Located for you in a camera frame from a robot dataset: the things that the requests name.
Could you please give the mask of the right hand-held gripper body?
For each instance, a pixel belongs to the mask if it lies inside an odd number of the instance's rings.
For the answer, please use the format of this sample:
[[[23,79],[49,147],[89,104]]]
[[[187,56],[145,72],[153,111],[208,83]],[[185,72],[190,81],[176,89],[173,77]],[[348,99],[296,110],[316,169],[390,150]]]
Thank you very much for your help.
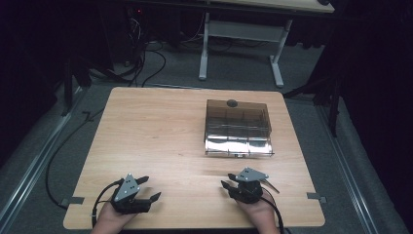
[[[250,167],[245,167],[237,175],[238,181],[234,181],[237,186],[235,188],[235,196],[231,197],[236,201],[240,201],[246,204],[257,203],[262,195],[263,188],[262,183],[266,183],[274,191],[279,193],[279,190],[274,187],[274,185],[268,181],[269,175],[254,170]]]

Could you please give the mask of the grey table bracket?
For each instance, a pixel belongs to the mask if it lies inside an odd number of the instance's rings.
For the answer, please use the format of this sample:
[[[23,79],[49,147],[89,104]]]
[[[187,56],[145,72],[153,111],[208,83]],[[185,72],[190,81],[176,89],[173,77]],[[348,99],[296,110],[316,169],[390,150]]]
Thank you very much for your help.
[[[85,198],[84,197],[70,197],[70,198],[63,198],[60,201],[60,205],[63,206],[64,208],[67,208],[71,204],[77,204],[77,205],[82,205],[84,202]]]
[[[307,198],[310,200],[318,200],[321,204],[327,203],[325,196],[321,196],[317,192],[307,192]]]

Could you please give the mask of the brown transparent acrylic box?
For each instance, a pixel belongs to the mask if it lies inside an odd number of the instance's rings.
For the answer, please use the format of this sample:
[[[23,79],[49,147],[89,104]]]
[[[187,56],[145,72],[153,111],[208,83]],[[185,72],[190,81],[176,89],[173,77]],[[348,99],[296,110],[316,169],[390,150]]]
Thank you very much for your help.
[[[272,157],[271,121],[265,103],[235,99],[206,101],[206,155]]]

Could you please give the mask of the black metal stand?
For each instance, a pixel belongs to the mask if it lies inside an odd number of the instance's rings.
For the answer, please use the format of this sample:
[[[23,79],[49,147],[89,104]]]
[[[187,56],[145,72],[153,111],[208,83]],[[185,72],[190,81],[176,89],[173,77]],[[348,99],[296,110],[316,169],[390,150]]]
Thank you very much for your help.
[[[340,75],[327,76],[293,89],[292,91],[283,94],[283,97],[293,98],[300,94],[314,94],[314,105],[329,107],[327,128],[334,137],[337,137],[336,126],[339,114],[338,105],[342,80],[343,78]]]
[[[76,80],[78,85],[82,88],[88,88],[92,84],[92,80],[89,75],[88,61],[85,58],[71,57],[64,64],[63,116],[66,116],[73,107],[73,80]]]

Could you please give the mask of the metal floor rail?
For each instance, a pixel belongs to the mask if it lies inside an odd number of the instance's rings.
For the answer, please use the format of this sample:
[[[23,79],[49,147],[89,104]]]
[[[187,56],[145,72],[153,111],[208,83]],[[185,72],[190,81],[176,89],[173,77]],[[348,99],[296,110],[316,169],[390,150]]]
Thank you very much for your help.
[[[342,180],[346,186],[353,207],[357,213],[359,222],[365,234],[379,234],[377,225],[371,215],[370,210],[366,204],[365,198],[357,184],[357,181],[352,173],[350,165],[348,164],[345,154],[339,144],[336,136],[331,132],[328,125],[327,111],[324,107],[316,108],[317,114],[320,117],[323,128],[329,138],[332,148],[334,150],[333,158],[337,163],[338,170],[341,174]]]
[[[49,160],[62,139],[73,111],[88,93],[88,88],[76,88],[73,106],[66,112],[64,101],[46,113],[23,139],[12,158],[0,171],[0,234],[7,234],[19,215],[26,199],[36,186]]]

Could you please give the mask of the person's left hand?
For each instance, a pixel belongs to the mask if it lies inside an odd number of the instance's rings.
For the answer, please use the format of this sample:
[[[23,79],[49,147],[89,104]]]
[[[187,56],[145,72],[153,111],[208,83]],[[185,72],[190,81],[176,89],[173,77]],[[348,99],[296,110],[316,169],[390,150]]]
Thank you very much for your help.
[[[91,234],[119,234],[136,214],[120,214],[110,203],[106,203],[97,218]]]

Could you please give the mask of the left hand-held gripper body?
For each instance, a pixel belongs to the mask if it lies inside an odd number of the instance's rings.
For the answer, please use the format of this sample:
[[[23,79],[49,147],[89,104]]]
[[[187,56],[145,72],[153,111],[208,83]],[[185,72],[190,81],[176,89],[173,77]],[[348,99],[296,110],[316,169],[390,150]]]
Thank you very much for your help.
[[[140,185],[136,184],[135,180],[132,174],[127,174],[121,185],[115,189],[110,203],[117,213],[127,215],[149,212],[152,203],[147,199],[135,198],[140,191]]]

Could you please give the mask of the white-legged wooden desk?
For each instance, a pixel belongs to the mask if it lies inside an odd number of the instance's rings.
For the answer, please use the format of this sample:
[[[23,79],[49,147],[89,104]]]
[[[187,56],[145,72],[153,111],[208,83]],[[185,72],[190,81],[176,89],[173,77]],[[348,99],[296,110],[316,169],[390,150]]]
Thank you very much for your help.
[[[285,41],[297,17],[331,16],[335,9],[329,0],[131,0],[149,7],[200,10],[204,13],[203,49],[199,79],[207,78],[210,37],[276,43],[269,56],[275,84],[283,87],[279,66]]]

